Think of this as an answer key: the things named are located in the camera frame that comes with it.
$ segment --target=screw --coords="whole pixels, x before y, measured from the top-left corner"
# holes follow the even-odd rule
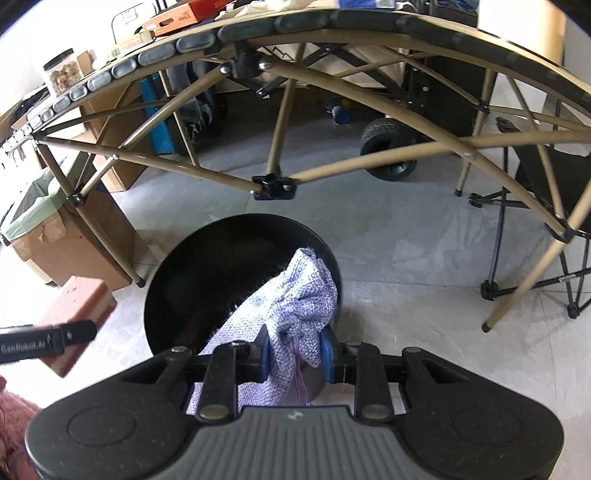
[[[199,412],[199,416],[205,420],[223,420],[229,413],[230,411],[227,406],[212,403],[210,405],[205,405]]]
[[[383,420],[390,415],[390,411],[386,405],[372,403],[363,407],[361,415],[368,420]]]

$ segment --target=red fuzzy clothing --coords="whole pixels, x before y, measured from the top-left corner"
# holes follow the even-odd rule
[[[0,377],[0,469],[11,480],[37,480],[25,450],[25,429],[41,409],[5,387],[6,380]]]

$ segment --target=plastic jar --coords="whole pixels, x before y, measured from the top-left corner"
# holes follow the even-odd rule
[[[74,50],[68,50],[52,58],[43,66],[43,78],[53,98],[78,83],[84,75],[78,64]]]

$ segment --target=gray tile floor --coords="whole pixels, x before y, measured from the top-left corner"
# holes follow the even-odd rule
[[[223,140],[201,153],[205,166],[243,177],[260,172],[277,100],[251,106],[262,111],[256,124],[240,118],[250,101],[231,110]],[[284,173],[358,153],[371,114],[354,111],[356,122],[338,127],[319,105],[302,103],[290,125]],[[499,161],[500,151],[487,153]],[[304,185],[292,202],[262,203],[217,184],[148,169],[115,199],[137,229],[136,266],[148,279],[184,237],[225,216],[272,212],[311,227],[333,249],[342,270],[337,328],[342,340],[362,339],[393,354],[422,346],[542,402],[566,430],[553,478],[591,478],[591,314],[569,319],[566,296],[557,286],[528,294],[496,329],[482,333],[492,303],[481,299],[479,285],[488,272],[497,210],[475,209],[466,197],[453,195],[460,167],[458,158],[441,155],[421,160],[408,181],[386,183],[360,171]],[[496,188],[473,170],[466,191]],[[500,285],[523,278],[547,237],[531,212],[508,212]],[[580,245],[571,248],[569,258],[580,258]],[[41,362],[21,362],[0,368],[9,388],[46,406],[149,357],[142,324],[146,292],[136,286],[115,292],[117,310],[67,378],[57,378]],[[13,252],[0,250],[1,326],[34,322],[55,295]],[[327,386],[317,402],[351,400],[349,387]]]

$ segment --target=round black bin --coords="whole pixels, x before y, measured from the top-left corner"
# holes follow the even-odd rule
[[[340,311],[341,277],[329,247],[308,227],[278,215],[224,218],[188,236],[160,265],[146,296],[144,327],[152,353],[185,345],[199,353],[232,312],[278,275],[301,247],[329,269]]]

